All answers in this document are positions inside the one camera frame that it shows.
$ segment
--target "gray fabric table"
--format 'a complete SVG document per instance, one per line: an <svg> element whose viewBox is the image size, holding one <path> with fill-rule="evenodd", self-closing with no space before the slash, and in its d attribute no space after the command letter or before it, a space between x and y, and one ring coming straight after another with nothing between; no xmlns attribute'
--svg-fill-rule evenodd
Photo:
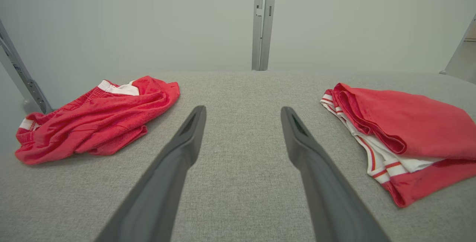
<svg viewBox="0 0 476 242"><path fill-rule="evenodd" d="M165 72L181 97L148 123L149 133L115 155L75 155L25 166L0 158L0 241L93 241L143 171L196 105L208 120L189 170L172 240L313 241L299 172L287 157L280 122L291 106L395 242L473 241L476 178L399 209L366 174L366 154L319 99L343 82L423 94L476 120L476 85L439 74L317 75L281 72ZM115 83L135 78L124 77Z"/></svg>

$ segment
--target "fabric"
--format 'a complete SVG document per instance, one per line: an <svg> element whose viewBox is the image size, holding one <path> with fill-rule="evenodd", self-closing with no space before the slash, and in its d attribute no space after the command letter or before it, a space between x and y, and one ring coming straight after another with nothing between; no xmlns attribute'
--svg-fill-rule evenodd
<svg viewBox="0 0 476 242"><path fill-rule="evenodd" d="M33 165L74 153L114 154L147 133L144 124L177 101L178 86L150 76L122 86L102 81L52 113L28 115L17 131L15 155Z"/></svg>
<svg viewBox="0 0 476 242"><path fill-rule="evenodd" d="M375 135L395 154L476 159L476 125L460 108L422 95L343 83L331 92L359 132Z"/></svg>
<svg viewBox="0 0 476 242"><path fill-rule="evenodd" d="M126 84L140 77L138 73L112 81ZM200 104L207 106L205 133L197 162L187 172L172 242L316 241L301 176L284 143L279 114L283 106L297 112L392 242L476 237L476 178L398 208L381 184L367 175L363 147L316 97L343 82L425 95L451 103L476 120L476 85L424 73L148 74L177 81L180 98L146 123L147 135L117 154L107 158L75 154L25 166L12 151L0 147L0 241L94 241L160 149ZM65 92L69 96L64 103L81 94Z"/></svg>

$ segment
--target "red stripe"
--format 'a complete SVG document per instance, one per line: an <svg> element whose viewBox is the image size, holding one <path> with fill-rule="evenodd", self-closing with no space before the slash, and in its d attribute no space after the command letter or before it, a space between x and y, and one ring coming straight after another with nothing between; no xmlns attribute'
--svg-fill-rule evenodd
<svg viewBox="0 0 476 242"><path fill-rule="evenodd" d="M381 176L383 174L386 174L386 170L379 172L378 174L373 175L372 177L377 178L378 176Z"/></svg>
<svg viewBox="0 0 476 242"><path fill-rule="evenodd" d="M398 165L401 165L400 162L395 162L395 163L392 163L392 164L388 164L385 167L388 169L388 168L395 167L395 166L398 166Z"/></svg>
<svg viewBox="0 0 476 242"><path fill-rule="evenodd" d="M35 127L35 121L33 121L33 122L31 123L30 131L33 131L33 130L34 130L34 127Z"/></svg>
<svg viewBox="0 0 476 242"><path fill-rule="evenodd" d="M370 155L372 156L372 171L375 170L375 156L374 156L374 151L372 150L372 148L364 141L364 139L362 139L360 136L358 136L358 138L365 144L367 145L367 147L369 148L370 150Z"/></svg>
<svg viewBox="0 0 476 242"><path fill-rule="evenodd" d="M344 112L344 110L341 109L340 111L337 111L336 113L343 113L343 112Z"/></svg>
<svg viewBox="0 0 476 242"><path fill-rule="evenodd" d="M328 105L328 108L329 108L330 110L333 110L334 113L337 113L334 109L332 109L332 107L330 107L330 105Z"/></svg>

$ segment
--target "white stripe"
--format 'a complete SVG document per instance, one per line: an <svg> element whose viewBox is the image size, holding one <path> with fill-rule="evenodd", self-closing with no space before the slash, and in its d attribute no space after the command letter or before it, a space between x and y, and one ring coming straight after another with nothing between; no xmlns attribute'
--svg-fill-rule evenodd
<svg viewBox="0 0 476 242"><path fill-rule="evenodd" d="M323 98L326 98L326 99L329 99L329 100L333 101L332 100L332 95L324 94Z"/></svg>
<svg viewBox="0 0 476 242"><path fill-rule="evenodd" d="M321 99L321 101L319 101L321 104L326 103L326 104L328 104L328 105L330 105L330 106L332 106L332 107L334 106L334 103L333 103L333 102L324 100L324 98L326 98L326 94L323 96L323 98Z"/></svg>
<svg viewBox="0 0 476 242"><path fill-rule="evenodd" d="M35 123L34 120L24 119L22 123L20 124L20 128L29 130L31 128L31 125L34 123Z"/></svg>
<svg viewBox="0 0 476 242"><path fill-rule="evenodd" d="M387 168L387 172L388 172L388 175L390 176L397 176L400 174L408 173L408 171L402 165Z"/></svg>
<svg viewBox="0 0 476 242"><path fill-rule="evenodd" d="M397 158L400 160L401 164L410 172L419 171L425 169L428 166L433 165L433 163L442 161L442 158L410 158L398 155Z"/></svg>
<svg viewBox="0 0 476 242"><path fill-rule="evenodd" d="M139 89L136 86L132 86L134 81L129 82L129 84L124 84L119 87L116 87L109 83L108 81L103 80L101 84L97 87L101 90L105 91L106 93L117 93L117 94L125 94L125 95L139 95Z"/></svg>
<svg viewBox="0 0 476 242"><path fill-rule="evenodd" d="M324 108L326 108L330 113L333 113L335 116L337 116L337 114L332 110L334 109L334 107L331 105L331 104L328 104L328 103L322 103L323 101L321 101L321 104L324 106Z"/></svg>
<svg viewBox="0 0 476 242"><path fill-rule="evenodd" d="M379 174L379 173L381 173L382 171L385 171L385 168L376 169L376 170L374 170L374 171L368 172L368 174L369 174L372 178L374 178L374 175L375 175L375 174ZM385 173L381 174L380 176L378 176L378 177L376 177L376 178L374 178L374 179L376 179L379 183L385 183L385 182L387 182L387 181L390 180L390 176L388 175L388 172L385 172Z"/></svg>
<svg viewBox="0 0 476 242"><path fill-rule="evenodd" d="M394 158L394 159L386 160L386 161L384 161L384 165L388 166L388 165L393 164L395 162L398 162L398 159Z"/></svg>

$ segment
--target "table surface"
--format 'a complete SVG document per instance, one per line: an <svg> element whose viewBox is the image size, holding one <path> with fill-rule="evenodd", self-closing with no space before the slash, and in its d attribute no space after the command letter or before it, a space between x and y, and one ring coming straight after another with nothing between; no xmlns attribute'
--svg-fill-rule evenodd
<svg viewBox="0 0 476 242"><path fill-rule="evenodd" d="M37 166L20 163L13 152L0 157L0 241L93 241L197 105L207 106L207 123L199 158L185 180L174 242L315 240L301 177L284 145L282 106L294 108L392 241L476 237L476 178L400 209L367 175L364 149L319 104L327 88L342 82L426 95L458 106L476 120L476 85L425 73L148 75L177 81L180 99L147 124L145 137L117 154L78 154ZM136 78L105 79L121 84Z"/></svg>

